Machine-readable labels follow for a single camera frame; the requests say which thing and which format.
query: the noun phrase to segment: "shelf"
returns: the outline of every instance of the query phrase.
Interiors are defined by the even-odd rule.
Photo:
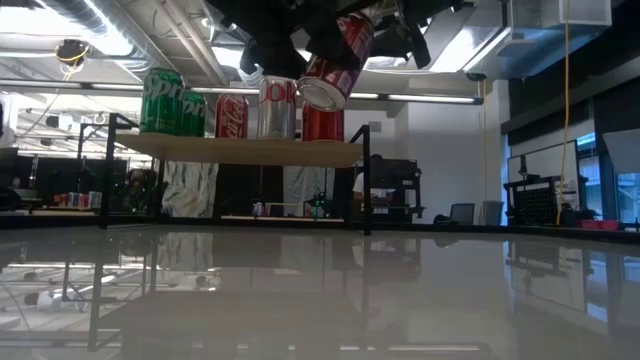
[[[123,134],[117,135],[116,141],[132,150],[168,161],[344,168],[362,157],[362,145],[339,142],[213,139],[165,134]]]

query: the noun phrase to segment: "red soda can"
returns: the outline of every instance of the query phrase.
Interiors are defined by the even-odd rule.
[[[337,64],[314,55],[309,61],[305,76],[298,80],[298,90],[304,100],[323,111],[344,109],[369,58],[374,37],[371,20],[361,12],[339,18],[338,27],[353,53],[360,59],[360,69],[344,70]]]
[[[260,84],[258,139],[294,140],[296,136],[296,83],[265,76]]]
[[[216,103],[216,137],[246,139],[249,102],[244,96],[223,94]]]
[[[320,111],[309,104],[304,104],[302,141],[344,142],[344,110]]]

